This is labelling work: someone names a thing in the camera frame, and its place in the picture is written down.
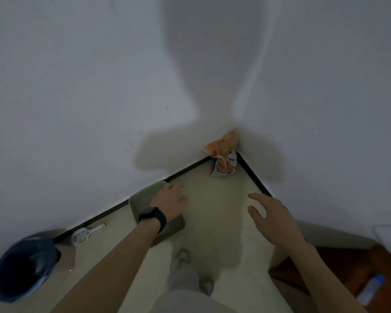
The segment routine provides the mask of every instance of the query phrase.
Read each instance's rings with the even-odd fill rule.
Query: orange packaging
[[[234,130],[204,147],[210,157],[215,158],[212,177],[229,176],[235,172],[238,154],[238,131]]]

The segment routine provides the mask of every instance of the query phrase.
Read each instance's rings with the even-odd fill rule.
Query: person
[[[185,209],[187,198],[180,196],[182,185],[168,184],[152,199],[166,221],[172,221]],[[362,305],[324,264],[316,249],[302,236],[297,222],[281,201],[264,194],[249,193],[266,210],[262,217],[252,205],[248,211],[256,228],[276,247],[291,257],[321,313],[364,313]],[[135,278],[156,235],[161,221],[144,218],[113,250],[97,263],[52,313],[116,313]],[[168,278],[168,292],[155,302],[151,313],[229,313],[234,310],[211,299],[213,285],[207,281],[199,288],[198,275],[189,254],[181,251],[173,259]]]

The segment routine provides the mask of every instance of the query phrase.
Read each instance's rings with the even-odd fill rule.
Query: green tray
[[[136,192],[129,198],[130,208],[132,209],[133,216],[135,217],[136,224],[139,223],[139,215],[142,211],[149,207],[152,198],[167,184],[166,181],[158,181],[146,188]],[[184,217],[180,215],[175,220],[168,222],[161,233],[159,233],[154,239],[152,246],[155,246],[166,240],[167,238],[177,234],[183,230],[186,226]]]

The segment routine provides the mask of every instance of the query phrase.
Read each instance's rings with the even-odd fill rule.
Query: hand
[[[259,193],[249,193],[248,197],[261,203],[266,210],[264,218],[254,206],[248,206],[248,212],[256,228],[270,243],[287,254],[290,254],[298,245],[306,243],[297,221],[280,200]]]
[[[181,215],[187,205],[187,197],[181,197],[183,184],[166,184],[151,201],[150,207],[158,207],[165,214],[167,221],[172,221]]]

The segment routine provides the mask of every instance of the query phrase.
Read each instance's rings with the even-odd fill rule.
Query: black baseboard
[[[198,162],[192,164],[191,166],[188,166],[187,168],[184,168],[183,170],[173,174],[172,176],[169,176],[168,178],[165,179],[165,181],[171,182],[172,180],[182,176],[183,174],[193,170],[194,168],[197,168],[198,166],[200,166],[200,165],[202,165],[212,159],[213,158],[207,156],[207,157],[199,160]],[[255,173],[252,171],[252,169],[248,166],[248,164],[245,162],[245,160],[242,158],[242,156],[239,153],[238,153],[238,163],[246,171],[248,176],[252,179],[252,181],[259,188],[259,190],[261,190],[262,193],[272,197],[272,195],[265,188],[265,186],[261,183],[259,178],[255,175]],[[97,216],[94,216],[93,218],[89,219],[88,221],[85,221],[84,223],[82,223],[82,224],[80,224],[80,225],[78,225],[68,231],[65,231],[61,235],[58,235],[57,237],[55,237],[53,239],[53,242],[55,244],[62,242],[63,240],[70,237],[75,231],[79,230],[80,228],[90,226],[91,224],[101,220],[102,218],[104,218],[104,217],[112,214],[113,212],[121,209],[122,207],[128,205],[128,203],[129,203],[129,200],[123,201],[122,203],[119,203],[118,205],[112,207],[111,209],[108,209],[107,211],[104,211],[103,213],[101,213]]]

